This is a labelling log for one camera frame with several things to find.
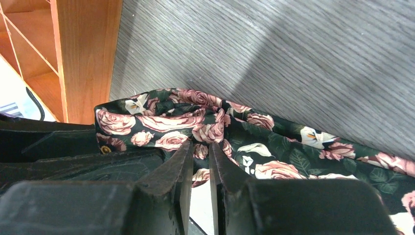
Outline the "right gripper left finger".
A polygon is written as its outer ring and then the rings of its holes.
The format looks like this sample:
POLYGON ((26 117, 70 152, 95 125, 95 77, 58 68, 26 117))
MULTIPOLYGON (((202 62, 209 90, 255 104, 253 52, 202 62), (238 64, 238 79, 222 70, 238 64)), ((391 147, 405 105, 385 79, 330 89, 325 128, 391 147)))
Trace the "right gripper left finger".
POLYGON ((137 181, 20 181, 0 192, 3 235, 185 235, 193 145, 137 181))

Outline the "black pink floral tie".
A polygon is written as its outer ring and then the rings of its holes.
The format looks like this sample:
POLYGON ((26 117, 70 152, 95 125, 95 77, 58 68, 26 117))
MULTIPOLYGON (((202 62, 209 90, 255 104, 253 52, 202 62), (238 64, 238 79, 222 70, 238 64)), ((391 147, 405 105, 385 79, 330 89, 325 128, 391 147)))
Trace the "black pink floral tie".
POLYGON ((399 235, 415 232, 415 163, 320 130, 197 90, 158 89, 97 105, 96 139, 103 154, 141 147, 170 158, 194 144, 192 183, 209 178, 209 152, 257 179, 355 179, 372 185, 399 235))

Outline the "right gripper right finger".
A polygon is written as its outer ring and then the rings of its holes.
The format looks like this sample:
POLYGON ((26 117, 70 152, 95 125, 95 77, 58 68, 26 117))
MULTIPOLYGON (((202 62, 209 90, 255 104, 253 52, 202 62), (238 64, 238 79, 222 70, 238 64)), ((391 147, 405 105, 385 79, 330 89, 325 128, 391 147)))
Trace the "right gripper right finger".
POLYGON ((217 235, 394 235, 375 191, 352 179, 259 180, 209 147, 217 235))

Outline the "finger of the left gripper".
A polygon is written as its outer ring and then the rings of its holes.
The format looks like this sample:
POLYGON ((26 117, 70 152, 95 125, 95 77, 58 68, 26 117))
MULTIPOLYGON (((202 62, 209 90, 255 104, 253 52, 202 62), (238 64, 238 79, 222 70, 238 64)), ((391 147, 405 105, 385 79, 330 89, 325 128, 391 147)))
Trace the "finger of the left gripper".
POLYGON ((0 191, 20 181, 137 181, 165 160, 156 148, 102 154, 91 125, 3 120, 0 191))

